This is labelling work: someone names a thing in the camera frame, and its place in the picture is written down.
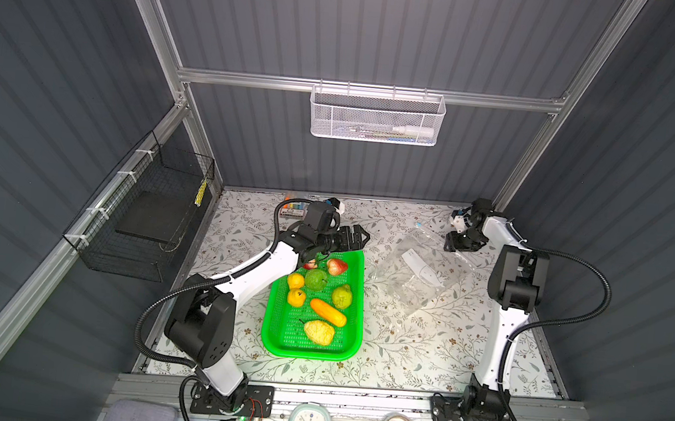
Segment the green round fruit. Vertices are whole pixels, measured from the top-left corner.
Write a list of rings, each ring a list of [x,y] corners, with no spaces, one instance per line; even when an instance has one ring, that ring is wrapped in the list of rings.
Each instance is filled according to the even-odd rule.
[[[305,275],[305,288],[311,290],[312,292],[323,291],[328,284],[330,279],[329,274],[324,269],[312,269],[308,270]]]

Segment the green guava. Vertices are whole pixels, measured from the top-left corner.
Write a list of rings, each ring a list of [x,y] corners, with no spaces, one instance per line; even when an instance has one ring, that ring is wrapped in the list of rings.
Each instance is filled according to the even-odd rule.
[[[352,288],[349,285],[343,284],[335,288],[331,294],[332,305],[335,309],[346,310],[353,303]]]

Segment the clear zip top bag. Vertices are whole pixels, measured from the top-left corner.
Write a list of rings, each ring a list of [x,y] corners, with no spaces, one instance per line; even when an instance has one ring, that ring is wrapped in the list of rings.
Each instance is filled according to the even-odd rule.
[[[468,259],[446,251],[439,233],[417,223],[379,260],[369,280],[387,302],[409,316],[474,273]]]

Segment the orange carrot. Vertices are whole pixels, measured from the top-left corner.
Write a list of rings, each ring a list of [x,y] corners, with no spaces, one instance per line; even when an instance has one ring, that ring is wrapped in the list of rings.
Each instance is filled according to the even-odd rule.
[[[329,305],[329,303],[325,301],[322,301],[321,299],[312,299],[310,308],[312,308],[317,316],[326,320],[333,326],[343,328],[348,323],[347,317],[344,315],[344,313],[333,308],[333,306]]]

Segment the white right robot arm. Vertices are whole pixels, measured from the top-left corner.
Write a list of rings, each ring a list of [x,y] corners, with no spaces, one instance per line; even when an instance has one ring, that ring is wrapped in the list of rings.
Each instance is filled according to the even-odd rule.
[[[531,247],[511,220],[493,206],[490,200],[479,198],[467,208],[453,211],[452,231],[445,236],[448,252],[472,254],[488,245],[498,252],[486,288],[497,309],[485,353],[461,399],[463,421],[502,421],[508,415],[514,344],[521,334],[535,328],[586,322],[603,314],[612,302],[608,278],[598,268],[567,252]],[[603,299],[593,311],[577,317],[530,323],[531,314],[544,300],[552,257],[572,261],[594,274],[603,289]]]

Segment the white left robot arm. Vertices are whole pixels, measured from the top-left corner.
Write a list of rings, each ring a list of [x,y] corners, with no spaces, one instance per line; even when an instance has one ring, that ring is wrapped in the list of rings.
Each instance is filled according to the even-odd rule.
[[[273,240],[266,250],[212,278],[197,274],[182,288],[145,309],[134,328],[134,344],[150,360],[182,365],[231,406],[245,397],[249,377],[229,354],[240,306],[275,280],[292,274],[318,255],[362,250],[371,235],[359,224],[341,224],[340,201],[288,198],[273,210]],[[145,343],[145,321],[172,302],[165,335],[184,357],[156,352]]]

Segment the red apple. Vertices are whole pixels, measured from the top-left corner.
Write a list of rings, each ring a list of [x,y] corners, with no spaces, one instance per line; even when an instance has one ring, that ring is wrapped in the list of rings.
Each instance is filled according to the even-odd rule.
[[[349,268],[349,265],[345,261],[338,258],[328,259],[326,266],[326,271],[328,271],[328,274],[332,276],[340,276]]]

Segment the coloured marker pack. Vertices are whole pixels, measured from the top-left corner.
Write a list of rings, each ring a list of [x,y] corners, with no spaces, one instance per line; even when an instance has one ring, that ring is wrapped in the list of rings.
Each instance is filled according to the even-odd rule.
[[[294,201],[294,199],[286,198],[285,204],[279,211],[280,217],[302,218],[308,209],[308,203]]]

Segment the small yellow lemon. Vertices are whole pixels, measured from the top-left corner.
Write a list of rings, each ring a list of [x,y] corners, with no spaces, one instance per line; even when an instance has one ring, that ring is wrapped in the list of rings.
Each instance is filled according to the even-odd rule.
[[[291,291],[298,289],[301,290],[305,286],[305,277],[299,272],[289,274],[286,280]]]

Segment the yellow pear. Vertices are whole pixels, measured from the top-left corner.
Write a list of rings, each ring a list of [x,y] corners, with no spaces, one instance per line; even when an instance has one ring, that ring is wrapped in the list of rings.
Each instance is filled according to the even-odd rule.
[[[306,302],[306,294],[300,289],[292,289],[287,296],[287,304],[294,308],[302,308]]]

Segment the green plastic tray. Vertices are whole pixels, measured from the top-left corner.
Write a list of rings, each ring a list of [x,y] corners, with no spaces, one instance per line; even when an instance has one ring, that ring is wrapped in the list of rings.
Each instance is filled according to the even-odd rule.
[[[361,252],[333,254],[328,261],[337,274],[324,266],[297,274],[306,285],[295,300],[287,275],[270,288],[261,339],[266,350],[277,357],[320,361],[344,361],[362,346],[365,306],[365,256]]]

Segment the yellow tag on basket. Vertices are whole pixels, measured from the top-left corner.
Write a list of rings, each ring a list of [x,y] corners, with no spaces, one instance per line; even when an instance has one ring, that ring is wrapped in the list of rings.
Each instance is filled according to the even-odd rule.
[[[203,203],[204,194],[206,194],[206,190],[207,190],[207,184],[208,184],[207,179],[202,180],[202,182],[201,182],[201,184],[198,188],[198,191],[196,193],[196,197],[194,198],[194,205],[198,208]]]

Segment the grey cloth pouch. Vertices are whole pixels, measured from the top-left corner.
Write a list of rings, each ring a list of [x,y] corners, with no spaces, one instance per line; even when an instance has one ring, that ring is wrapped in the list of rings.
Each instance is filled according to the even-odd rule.
[[[119,400],[108,409],[104,421],[177,421],[178,411],[145,401]]]

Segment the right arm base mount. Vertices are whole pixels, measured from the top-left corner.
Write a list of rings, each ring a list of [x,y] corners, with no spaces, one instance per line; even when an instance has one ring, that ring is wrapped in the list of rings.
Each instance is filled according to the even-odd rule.
[[[470,388],[461,396],[433,393],[429,397],[432,421],[511,421],[501,395]]]

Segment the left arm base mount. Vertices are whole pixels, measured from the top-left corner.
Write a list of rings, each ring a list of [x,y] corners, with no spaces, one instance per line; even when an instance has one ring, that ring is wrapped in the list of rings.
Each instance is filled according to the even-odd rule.
[[[275,393],[273,386],[248,383],[226,397],[214,387],[197,385],[189,392],[190,403],[186,407],[193,414],[264,419],[272,414]]]

